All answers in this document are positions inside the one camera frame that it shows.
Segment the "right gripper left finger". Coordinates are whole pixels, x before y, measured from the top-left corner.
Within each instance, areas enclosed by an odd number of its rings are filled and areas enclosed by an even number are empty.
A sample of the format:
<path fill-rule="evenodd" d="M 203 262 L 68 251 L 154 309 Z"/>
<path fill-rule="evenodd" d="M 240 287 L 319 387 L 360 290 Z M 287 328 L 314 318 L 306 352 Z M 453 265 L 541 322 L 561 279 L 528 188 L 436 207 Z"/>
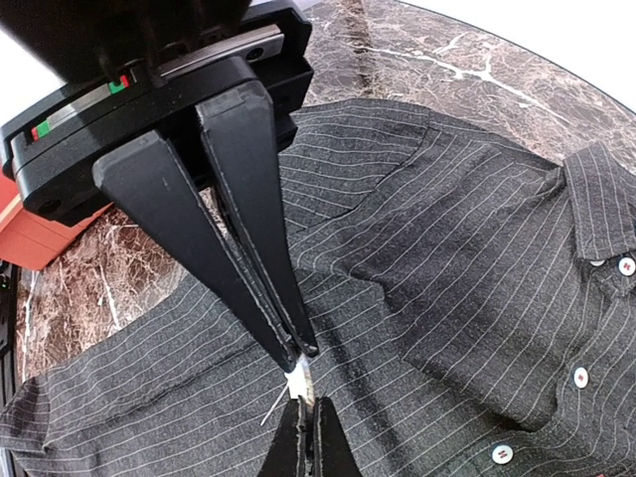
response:
<path fill-rule="evenodd" d="M 290 399 L 279 420 L 257 477 L 303 477 L 307 457 L 307 404 Z"/>

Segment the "round brooch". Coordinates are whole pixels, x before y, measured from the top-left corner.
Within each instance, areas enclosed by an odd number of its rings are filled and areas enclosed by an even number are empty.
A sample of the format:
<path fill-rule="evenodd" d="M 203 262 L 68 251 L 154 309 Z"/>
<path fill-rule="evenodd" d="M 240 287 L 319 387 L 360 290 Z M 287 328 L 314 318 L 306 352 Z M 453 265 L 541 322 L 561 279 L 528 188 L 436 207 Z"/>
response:
<path fill-rule="evenodd" d="M 285 397 L 295 399 L 302 398 L 308 407 L 312 408 L 315 404 L 314 384 L 311 377 L 309 359 L 302 354 L 296 360 L 294 369 L 290 373 L 284 374 L 286 384 L 273 402 L 267 413 L 260 422 L 260 426 L 264 426 L 275 408 Z"/>

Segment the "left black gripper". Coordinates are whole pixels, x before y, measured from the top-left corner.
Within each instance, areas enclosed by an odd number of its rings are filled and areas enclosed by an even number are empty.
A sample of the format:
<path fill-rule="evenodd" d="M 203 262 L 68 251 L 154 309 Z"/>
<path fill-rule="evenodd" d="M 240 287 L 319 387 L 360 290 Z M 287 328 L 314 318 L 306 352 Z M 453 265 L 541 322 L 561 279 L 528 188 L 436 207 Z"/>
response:
<path fill-rule="evenodd" d="M 283 372 L 301 354 L 317 356 L 278 162 L 313 77 L 301 9 L 5 1 L 1 28 L 63 80 L 1 128 L 1 169 L 26 209 L 75 224 L 115 204 L 221 298 Z M 216 182 L 256 290 L 197 192 Z"/>

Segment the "black pinstriped shirt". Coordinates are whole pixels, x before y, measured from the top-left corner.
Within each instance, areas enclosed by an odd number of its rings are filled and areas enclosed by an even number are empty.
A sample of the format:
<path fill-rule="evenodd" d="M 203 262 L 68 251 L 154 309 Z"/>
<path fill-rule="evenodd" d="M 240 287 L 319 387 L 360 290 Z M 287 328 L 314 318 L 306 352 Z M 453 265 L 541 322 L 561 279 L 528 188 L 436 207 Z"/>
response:
<path fill-rule="evenodd" d="M 296 115 L 281 154 L 315 387 L 367 476 L 635 472 L 635 178 L 555 165 L 424 107 Z M 1 443 L 33 476 L 252 476 L 283 374 L 193 277 L 26 381 Z"/>

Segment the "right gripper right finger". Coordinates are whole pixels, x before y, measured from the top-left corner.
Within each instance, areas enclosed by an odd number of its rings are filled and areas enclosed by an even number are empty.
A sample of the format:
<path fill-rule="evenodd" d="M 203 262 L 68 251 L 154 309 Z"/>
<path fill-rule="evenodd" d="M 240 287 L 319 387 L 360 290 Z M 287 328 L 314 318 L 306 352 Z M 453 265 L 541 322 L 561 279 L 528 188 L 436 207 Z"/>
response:
<path fill-rule="evenodd" d="M 312 476 L 362 476 L 336 408 L 328 397 L 317 398 L 314 405 L 312 453 Z"/>

